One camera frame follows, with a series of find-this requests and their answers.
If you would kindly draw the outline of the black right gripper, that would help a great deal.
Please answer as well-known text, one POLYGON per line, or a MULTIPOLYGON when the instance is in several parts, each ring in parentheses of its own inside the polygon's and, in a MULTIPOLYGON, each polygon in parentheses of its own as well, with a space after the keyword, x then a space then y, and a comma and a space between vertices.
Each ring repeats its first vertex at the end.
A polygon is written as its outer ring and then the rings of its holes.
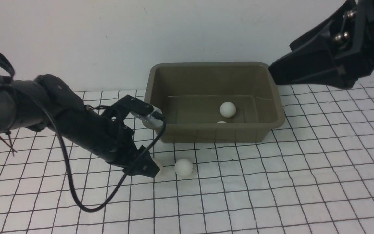
POLYGON ((374 0, 347 0, 269 66, 277 85, 351 89, 374 71, 374 0))

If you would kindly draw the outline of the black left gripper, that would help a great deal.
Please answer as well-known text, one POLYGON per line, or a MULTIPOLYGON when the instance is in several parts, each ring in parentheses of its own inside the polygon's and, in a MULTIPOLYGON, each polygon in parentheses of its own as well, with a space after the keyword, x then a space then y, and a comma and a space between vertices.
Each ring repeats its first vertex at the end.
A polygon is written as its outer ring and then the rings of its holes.
POLYGON ((149 150, 157 143, 160 135, 147 147, 141 145, 137 148, 133 140, 134 131, 124 123, 119 124, 115 118, 110 120, 113 126, 112 132, 116 137, 116 147, 112 150, 115 159, 110 164, 121 167, 126 176, 154 178, 159 169, 151 158, 149 150))

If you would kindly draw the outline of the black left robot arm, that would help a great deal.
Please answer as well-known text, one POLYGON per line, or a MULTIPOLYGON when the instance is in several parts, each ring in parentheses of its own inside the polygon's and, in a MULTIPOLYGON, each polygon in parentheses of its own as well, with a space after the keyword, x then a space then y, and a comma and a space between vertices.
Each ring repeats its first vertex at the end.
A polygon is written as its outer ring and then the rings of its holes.
POLYGON ((94 108, 84 104, 56 76, 15 80, 15 70, 2 53, 0 67, 9 73, 0 76, 0 133, 19 128, 40 132, 49 128, 105 162, 121 167, 129 176, 154 178, 159 173, 149 148, 137 148, 132 139, 134 131, 124 123, 131 114, 160 127, 159 109, 131 95, 110 106, 94 108))

